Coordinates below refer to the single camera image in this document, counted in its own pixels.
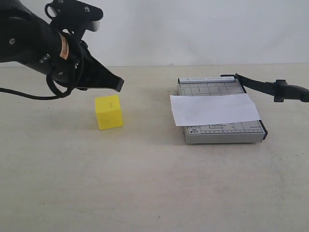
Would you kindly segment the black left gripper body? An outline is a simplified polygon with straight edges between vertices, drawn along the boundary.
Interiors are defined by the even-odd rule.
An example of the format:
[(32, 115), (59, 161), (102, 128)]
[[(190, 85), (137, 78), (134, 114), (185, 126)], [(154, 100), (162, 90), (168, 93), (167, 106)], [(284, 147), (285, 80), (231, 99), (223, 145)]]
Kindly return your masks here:
[(96, 60), (91, 56), (88, 45), (80, 40), (70, 45), (69, 58), (55, 65), (46, 77), (48, 87), (58, 91), (56, 84), (78, 90), (96, 88)]

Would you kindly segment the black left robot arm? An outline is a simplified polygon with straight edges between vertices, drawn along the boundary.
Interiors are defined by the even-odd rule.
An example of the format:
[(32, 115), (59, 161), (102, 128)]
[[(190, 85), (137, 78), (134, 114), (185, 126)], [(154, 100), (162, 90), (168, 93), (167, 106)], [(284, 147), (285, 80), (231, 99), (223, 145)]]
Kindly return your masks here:
[(120, 91), (124, 80), (96, 60), (83, 40), (86, 31), (98, 30), (103, 10), (79, 0), (54, 0), (44, 11), (50, 22), (19, 0), (1, 1), (1, 62), (17, 62), (44, 74), (55, 94), (58, 86)]

